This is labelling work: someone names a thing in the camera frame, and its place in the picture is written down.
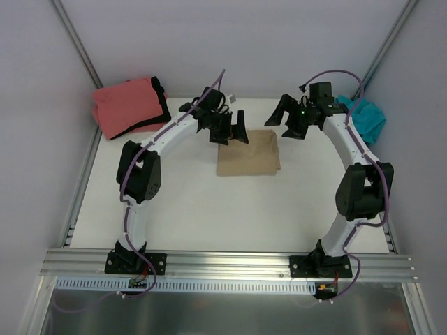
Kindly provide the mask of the beige t shirt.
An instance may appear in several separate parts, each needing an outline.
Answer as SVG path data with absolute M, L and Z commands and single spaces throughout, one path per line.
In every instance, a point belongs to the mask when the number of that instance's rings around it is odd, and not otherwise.
M 271 130 L 247 131 L 249 143 L 231 140 L 219 145 L 217 176 L 271 176 L 281 169 L 277 134 Z

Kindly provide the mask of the teal t shirt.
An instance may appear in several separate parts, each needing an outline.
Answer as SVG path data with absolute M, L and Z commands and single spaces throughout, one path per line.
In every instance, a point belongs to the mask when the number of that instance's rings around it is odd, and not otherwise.
M 365 98 L 358 102 L 358 99 L 351 100 L 346 96 L 338 95 L 335 102 L 345 104 L 348 109 L 356 106 L 351 115 L 354 126 L 366 144 L 375 144 L 386 124 L 386 118 L 381 109 Z

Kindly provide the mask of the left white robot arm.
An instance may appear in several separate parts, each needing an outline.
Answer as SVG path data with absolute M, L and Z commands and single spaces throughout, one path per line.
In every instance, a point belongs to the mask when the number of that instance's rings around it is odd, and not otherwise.
M 122 234 L 108 254 L 106 273 L 141 274 L 148 268 L 145 251 L 149 201 L 160 191 L 164 156 L 203 129 L 210 132 L 211 143 L 249 142 L 244 110 L 233 113 L 231 103 L 219 90 L 206 87 L 202 96 L 183 104 L 154 135 L 142 142 L 128 141 L 122 147 L 116 180 L 124 205 L 124 222 Z

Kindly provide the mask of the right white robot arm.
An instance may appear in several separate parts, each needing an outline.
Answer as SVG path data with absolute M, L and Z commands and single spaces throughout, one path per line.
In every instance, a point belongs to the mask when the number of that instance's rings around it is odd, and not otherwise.
M 283 94 L 266 126 L 285 123 L 283 137 L 303 140 L 309 127 L 316 126 L 331 141 L 345 169 L 335 193 L 337 216 L 328 233 L 306 256 L 291 256 L 293 278 L 351 278 L 348 248 L 363 227 L 389 208 L 394 177 L 390 163 L 382 163 L 363 142 L 349 109 L 336 102 L 330 82 L 317 82 L 300 100 Z

